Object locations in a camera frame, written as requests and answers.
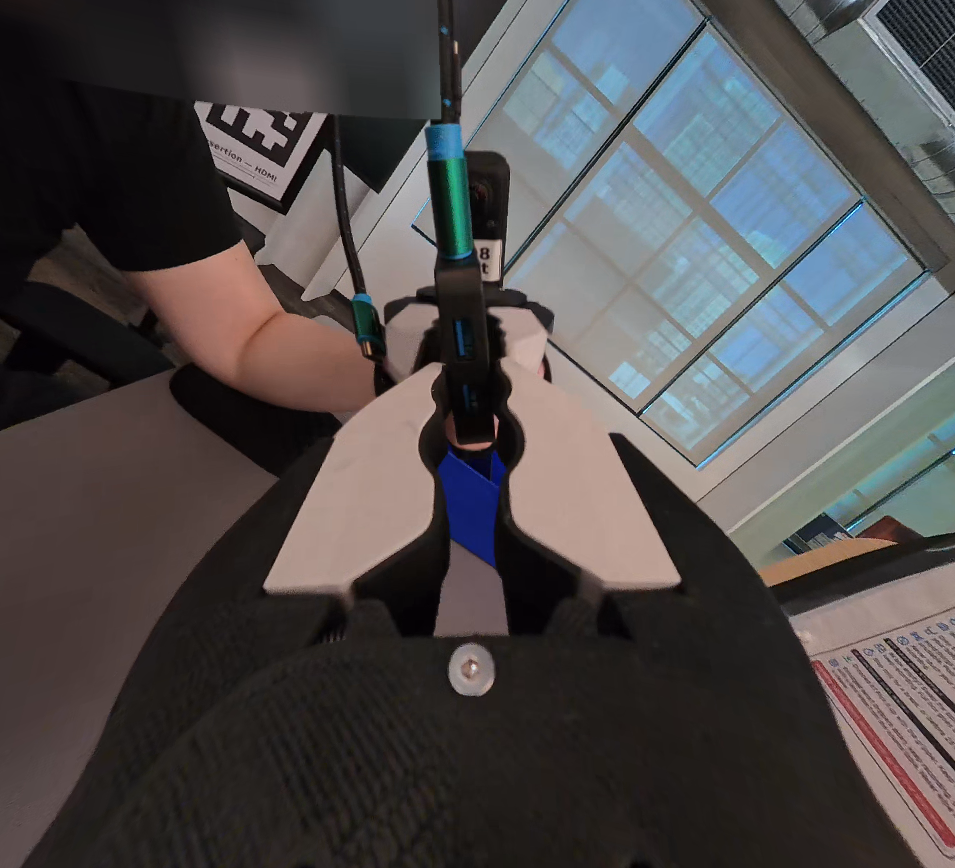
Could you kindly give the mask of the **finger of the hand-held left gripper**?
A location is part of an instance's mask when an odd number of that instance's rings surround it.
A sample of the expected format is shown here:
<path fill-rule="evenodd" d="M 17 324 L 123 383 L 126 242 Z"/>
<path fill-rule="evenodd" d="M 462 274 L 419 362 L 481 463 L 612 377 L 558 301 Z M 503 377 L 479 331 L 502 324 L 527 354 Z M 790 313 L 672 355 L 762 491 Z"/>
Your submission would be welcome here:
<path fill-rule="evenodd" d="M 545 373 L 546 329 L 531 310 L 497 307 L 489 311 L 502 333 L 502 354 L 536 376 Z"/>
<path fill-rule="evenodd" d="M 403 382 L 422 368 L 442 361 L 439 309 L 417 297 L 389 302 L 385 307 L 386 357 L 383 374 Z"/>

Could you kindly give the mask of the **large paned window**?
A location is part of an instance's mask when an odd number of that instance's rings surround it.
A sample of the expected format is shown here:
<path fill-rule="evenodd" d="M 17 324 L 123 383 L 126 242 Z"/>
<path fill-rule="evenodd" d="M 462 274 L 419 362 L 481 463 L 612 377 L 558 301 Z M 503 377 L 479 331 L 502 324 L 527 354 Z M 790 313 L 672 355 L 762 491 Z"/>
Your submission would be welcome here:
<path fill-rule="evenodd" d="M 696 467 L 927 276 L 692 0 L 567 0 L 467 149 L 510 168 L 507 284 Z"/>

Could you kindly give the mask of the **blue plastic holder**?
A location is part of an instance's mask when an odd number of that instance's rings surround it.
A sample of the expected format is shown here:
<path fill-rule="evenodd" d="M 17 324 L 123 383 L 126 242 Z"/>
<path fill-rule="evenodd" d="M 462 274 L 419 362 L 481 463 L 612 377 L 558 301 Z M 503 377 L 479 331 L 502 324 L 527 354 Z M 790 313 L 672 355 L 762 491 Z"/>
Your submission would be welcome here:
<path fill-rule="evenodd" d="M 485 564 L 495 564 L 495 522 L 505 467 L 494 450 L 449 448 L 438 467 L 452 541 Z"/>

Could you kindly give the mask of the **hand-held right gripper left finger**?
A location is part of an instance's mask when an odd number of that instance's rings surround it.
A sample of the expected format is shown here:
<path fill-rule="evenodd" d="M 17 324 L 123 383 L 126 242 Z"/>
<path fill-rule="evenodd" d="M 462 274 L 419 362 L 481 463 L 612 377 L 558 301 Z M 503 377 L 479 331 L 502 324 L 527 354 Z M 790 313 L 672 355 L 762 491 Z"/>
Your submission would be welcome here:
<path fill-rule="evenodd" d="M 269 596 L 378 601 L 403 635 L 431 636 L 450 564 L 438 467 L 444 376 L 427 365 L 336 435 L 269 574 Z"/>

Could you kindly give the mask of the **person's black shirt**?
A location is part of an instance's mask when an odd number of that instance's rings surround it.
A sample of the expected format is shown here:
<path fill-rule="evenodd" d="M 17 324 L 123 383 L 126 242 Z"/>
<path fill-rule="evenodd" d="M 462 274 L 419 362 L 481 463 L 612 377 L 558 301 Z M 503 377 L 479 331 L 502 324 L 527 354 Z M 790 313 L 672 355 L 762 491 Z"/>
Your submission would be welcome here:
<path fill-rule="evenodd" d="M 2 80 L 3 301 L 73 227 L 121 272 L 188 265 L 243 241 L 192 102 Z"/>

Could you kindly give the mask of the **printed instruction sheet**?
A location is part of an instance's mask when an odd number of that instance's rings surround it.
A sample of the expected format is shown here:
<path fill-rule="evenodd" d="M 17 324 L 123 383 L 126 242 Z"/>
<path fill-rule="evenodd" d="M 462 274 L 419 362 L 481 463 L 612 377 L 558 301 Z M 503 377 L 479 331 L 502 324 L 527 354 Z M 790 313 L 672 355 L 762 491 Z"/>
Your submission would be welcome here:
<path fill-rule="evenodd" d="M 954 865 L 953 606 L 792 619 L 849 748 L 922 866 Z"/>

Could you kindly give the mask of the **person's left forearm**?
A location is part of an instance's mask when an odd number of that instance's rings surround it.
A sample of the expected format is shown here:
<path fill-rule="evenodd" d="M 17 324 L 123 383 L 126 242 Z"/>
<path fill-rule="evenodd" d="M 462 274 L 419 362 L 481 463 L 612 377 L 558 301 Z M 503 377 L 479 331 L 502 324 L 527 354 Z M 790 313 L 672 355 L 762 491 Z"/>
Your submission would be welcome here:
<path fill-rule="evenodd" d="M 244 242 L 125 277 L 190 362 L 233 390 L 335 414 L 358 412 L 376 397 L 374 365 L 352 335 L 287 312 Z"/>

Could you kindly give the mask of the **person's left hand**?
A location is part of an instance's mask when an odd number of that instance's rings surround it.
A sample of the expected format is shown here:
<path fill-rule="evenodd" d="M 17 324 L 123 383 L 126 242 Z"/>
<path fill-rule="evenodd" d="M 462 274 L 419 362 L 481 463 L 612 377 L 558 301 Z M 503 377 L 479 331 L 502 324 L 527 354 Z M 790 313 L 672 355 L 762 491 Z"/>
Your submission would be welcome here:
<path fill-rule="evenodd" d="M 449 445 L 461 452 L 465 453 L 477 453 L 489 450 L 495 444 L 495 439 L 492 437 L 490 441 L 478 442 L 478 443 L 462 443 L 459 441 L 457 436 L 457 427 L 453 414 L 449 414 L 445 420 L 445 431 L 447 434 Z"/>

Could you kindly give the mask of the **round wooden table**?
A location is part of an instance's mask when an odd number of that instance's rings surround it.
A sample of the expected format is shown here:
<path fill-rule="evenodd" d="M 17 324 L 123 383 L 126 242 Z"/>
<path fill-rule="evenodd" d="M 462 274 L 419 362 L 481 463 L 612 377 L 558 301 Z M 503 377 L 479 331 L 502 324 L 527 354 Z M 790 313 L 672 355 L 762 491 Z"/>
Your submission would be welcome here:
<path fill-rule="evenodd" d="M 853 560 L 877 550 L 894 547 L 892 540 L 851 538 L 834 540 L 808 552 L 795 554 L 789 559 L 769 564 L 758 570 L 760 579 L 768 588 L 791 583 L 796 579 L 818 572 L 827 567 Z"/>

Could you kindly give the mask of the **black white marker sign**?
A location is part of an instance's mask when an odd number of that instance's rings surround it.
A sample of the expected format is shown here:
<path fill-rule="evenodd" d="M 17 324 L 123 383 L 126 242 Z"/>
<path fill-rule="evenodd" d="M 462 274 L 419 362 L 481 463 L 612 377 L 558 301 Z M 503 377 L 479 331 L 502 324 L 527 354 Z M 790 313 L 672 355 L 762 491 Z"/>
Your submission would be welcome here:
<path fill-rule="evenodd" d="M 227 187 L 280 215 L 288 214 L 322 154 L 324 113 L 289 113 L 208 101 L 194 104 Z"/>

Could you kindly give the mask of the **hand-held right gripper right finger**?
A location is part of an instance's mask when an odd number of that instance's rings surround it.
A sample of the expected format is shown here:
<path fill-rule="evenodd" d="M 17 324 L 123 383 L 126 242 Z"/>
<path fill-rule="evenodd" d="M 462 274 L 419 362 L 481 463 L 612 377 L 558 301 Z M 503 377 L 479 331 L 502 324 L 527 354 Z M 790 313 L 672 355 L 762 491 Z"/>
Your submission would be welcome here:
<path fill-rule="evenodd" d="M 577 397 L 529 370 L 498 374 L 495 568 L 509 633 L 543 632 L 565 600 L 599 610 L 614 593 L 678 588 L 611 434 Z"/>

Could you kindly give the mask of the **grey air vent unit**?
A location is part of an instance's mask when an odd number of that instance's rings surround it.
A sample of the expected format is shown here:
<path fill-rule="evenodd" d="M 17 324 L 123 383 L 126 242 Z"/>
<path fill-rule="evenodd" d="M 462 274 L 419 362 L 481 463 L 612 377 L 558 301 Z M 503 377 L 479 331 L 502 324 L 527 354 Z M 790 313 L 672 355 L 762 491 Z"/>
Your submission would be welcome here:
<path fill-rule="evenodd" d="M 939 206 L 953 258 L 953 0 L 806 0 L 808 39 Z"/>

